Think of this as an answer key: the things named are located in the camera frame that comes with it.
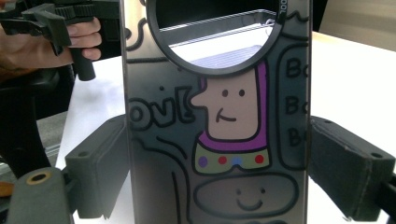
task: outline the white table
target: white table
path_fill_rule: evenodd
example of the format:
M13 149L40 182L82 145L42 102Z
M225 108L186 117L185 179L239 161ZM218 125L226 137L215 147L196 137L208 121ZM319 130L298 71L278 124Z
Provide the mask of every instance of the white table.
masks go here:
M312 51L312 115L330 119L396 156L396 52L321 34L314 34ZM103 122L125 112L120 57L96 62L94 67L95 80L76 81L59 168L64 168L64 156ZM387 218L382 213L376 223L385 224ZM75 221L134 224L129 176L110 219L80 220L75 215ZM324 191L310 180L308 224L319 223L347 222Z

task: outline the finger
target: finger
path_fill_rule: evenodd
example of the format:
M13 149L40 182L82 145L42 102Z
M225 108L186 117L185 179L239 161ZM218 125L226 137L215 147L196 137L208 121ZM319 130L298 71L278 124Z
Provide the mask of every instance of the finger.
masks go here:
M76 23L67 26L67 31L71 37L84 36L96 33L100 30L101 24L98 19L92 21Z
M83 49L81 53L82 56L93 61L99 60L102 55L99 49Z
M70 38L72 45L69 48L92 48L102 43L102 37L99 33L93 33L91 35L85 35L80 37Z

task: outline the cartoon eye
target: cartoon eye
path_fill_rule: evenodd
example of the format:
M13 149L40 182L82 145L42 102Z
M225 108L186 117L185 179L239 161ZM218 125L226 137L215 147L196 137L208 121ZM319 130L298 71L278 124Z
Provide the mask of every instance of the cartoon eye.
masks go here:
M224 97L227 97L227 96L228 96L228 91L227 91L227 90L224 90L224 91L221 93L221 95L224 96Z

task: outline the phone case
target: phone case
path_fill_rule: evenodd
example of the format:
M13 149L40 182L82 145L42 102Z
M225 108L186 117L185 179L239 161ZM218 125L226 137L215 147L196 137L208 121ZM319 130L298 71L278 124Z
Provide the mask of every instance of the phone case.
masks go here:
M121 15L134 223L306 223L310 1Z

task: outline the black handle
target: black handle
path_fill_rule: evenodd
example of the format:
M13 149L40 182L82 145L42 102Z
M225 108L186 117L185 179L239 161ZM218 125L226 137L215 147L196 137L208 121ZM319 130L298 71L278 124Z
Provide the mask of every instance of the black handle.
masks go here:
M74 66L79 80L89 81L95 78L92 61L81 54L81 49L70 49L73 57Z

